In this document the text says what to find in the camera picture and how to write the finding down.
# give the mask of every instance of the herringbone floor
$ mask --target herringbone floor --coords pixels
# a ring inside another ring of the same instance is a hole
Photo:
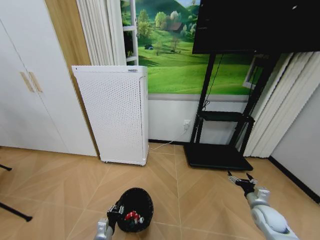
[[[320,207],[267,160],[249,161],[295,233],[319,239]],[[0,148],[0,164],[13,168],[0,168],[0,201],[34,217],[25,222],[0,209],[0,240],[92,240],[97,221],[131,187],[151,195],[152,223],[139,234],[117,228],[114,240],[264,239],[226,171],[190,168],[181,146],[150,150],[144,167],[8,147]]]

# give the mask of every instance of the white curtain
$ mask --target white curtain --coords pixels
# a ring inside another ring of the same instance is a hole
[[[270,78],[252,114],[255,125],[245,156],[271,155],[320,83],[320,52],[289,54]]]
[[[120,0],[76,0],[91,65],[127,65]]]

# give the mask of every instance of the black baseboard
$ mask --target black baseboard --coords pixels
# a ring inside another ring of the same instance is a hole
[[[270,156],[269,161],[273,163],[281,172],[284,173],[292,182],[295,183],[302,191],[305,192],[313,201],[320,204],[320,196],[312,191],[307,185],[305,185],[299,178],[297,178],[292,172],[286,169],[280,162]]]
[[[170,141],[166,141],[166,140],[157,140],[157,139],[149,139],[149,143],[158,143],[158,144],[166,144],[169,143]],[[173,141],[169,144],[173,144],[173,145],[186,145],[188,142],[185,141]]]

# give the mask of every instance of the white wardrobe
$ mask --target white wardrobe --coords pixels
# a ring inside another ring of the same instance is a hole
[[[44,0],[0,1],[0,146],[97,155]]]

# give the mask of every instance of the television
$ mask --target television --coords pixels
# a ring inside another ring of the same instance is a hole
[[[317,1],[201,0],[192,53],[320,51]]]

